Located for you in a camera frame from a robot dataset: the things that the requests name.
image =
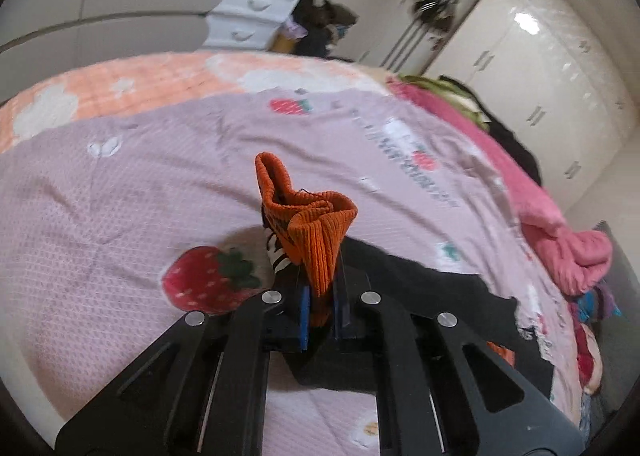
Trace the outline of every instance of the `drawer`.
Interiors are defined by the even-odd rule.
[[[79,18],[82,0],[4,0],[0,3],[0,46],[30,33]]]
[[[258,22],[243,17],[219,14],[207,16],[209,36],[204,45],[208,48],[243,48],[263,50],[269,47],[279,24]]]
[[[297,2],[298,0],[222,0],[213,12],[281,23],[287,19]]]
[[[76,27],[45,33],[0,53],[0,104],[76,67]]]
[[[191,52],[207,38],[201,16],[108,19],[78,27],[78,65],[160,52]]]

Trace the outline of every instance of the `pink bedsheet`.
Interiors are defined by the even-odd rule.
[[[565,295],[581,295],[604,277],[612,256],[606,234],[597,230],[573,232],[551,196],[536,185],[494,139],[440,97],[397,81],[391,81],[388,86],[403,99],[449,122],[482,150],[507,186],[511,205],[529,245]]]

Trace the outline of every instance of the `wardrobe door handle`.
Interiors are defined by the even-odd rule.
[[[565,178],[567,178],[567,179],[571,179],[571,178],[569,178],[569,175],[570,175],[570,174],[574,171],[574,169],[575,169],[576,167],[578,167],[579,165],[580,165],[580,163],[579,163],[579,162],[573,162],[573,163],[569,166],[569,169],[567,169],[567,170],[564,172],[564,177],[565,177]]]
[[[484,61],[484,64],[482,65],[482,67],[478,70],[478,71],[484,71],[486,70],[486,67],[491,64],[491,61],[495,59],[495,55],[489,55],[489,58]]]
[[[582,169],[582,166],[580,165],[580,163],[578,163],[578,162],[574,162],[574,163],[575,163],[574,168],[572,168],[570,170],[570,172],[567,173],[567,175],[566,175],[566,178],[568,180],[574,179],[575,175],[577,175],[580,172],[580,169]]]
[[[231,37],[233,37],[236,41],[239,41],[239,42],[248,41],[254,35],[255,35],[255,32],[251,32],[251,33],[231,32]]]
[[[265,3],[258,0],[249,0],[249,8],[254,12],[264,12],[267,8],[271,6],[271,3]]]
[[[482,59],[484,59],[488,53],[489,53],[489,50],[484,50],[480,54],[480,57],[478,57],[478,60],[476,62],[474,62],[474,66],[478,66],[482,62]]]
[[[538,112],[542,109],[542,106],[536,106],[536,109],[533,113],[531,113],[531,116],[529,118],[527,118],[527,122],[532,121],[534,118],[536,118],[536,115],[538,114]]]
[[[546,115],[546,111],[540,111],[536,119],[531,123],[531,127],[535,126]]]

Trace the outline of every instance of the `hanging clothes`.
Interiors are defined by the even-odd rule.
[[[486,131],[537,185],[542,186],[536,157],[518,142],[516,136],[495,115],[487,110],[468,86],[444,75],[437,80],[412,75],[403,75],[399,78],[406,84],[418,86],[446,100],[465,118]]]
[[[400,75],[399,78],[404,83],[418,86],[423,90],[430,91],[440,98],[445,99],[465,118],[471,120],[480,129],[489,131],[489,118],[480,110],[475,100],[450,81],[435,80],[414,75]]]
[[[447,77],[441,75],[439,77],[441,80],[448,81],[454,86],[458,87],[461,91],[466,93],[475,103],[478,105],[478,108],[485,114],[488,119],[489,126],[489,136],[494,139],[498,144],[502,146],[502,148],[507,152],[509,156],[511,156],[516,163],[522,168],[524,172],[529,175],[529,177],[536,182],[536,184],[542,187],[542,176],[540,176],[540,168],[538,166],[538,161],[533,154],[524,147],[518,139],[513,134],[513,132],[508,129],[500,120],[495,118],[495,115],[491,114],[489,110],[482,104],[478,96],[466,85],[462,82],[459,82],[451,77]]]

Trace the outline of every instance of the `strawberry print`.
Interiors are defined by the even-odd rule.
[[[273,111],[283,115],[305,115],[311,112],[308,100],[272,99],[269,105]]]
[[[425,171],[436,170],[436,161],[428,154],[422,151],[414,151],[414,153],[412,154],[412,158],[414,159],[415,165],[417,165],[421,169]]]
[[[183,311],[221,314],[260,292],[253,272],[254,264],[235,248],[225,253],[215,246],[197,246],[169,267],[162,276],[162,290]]]

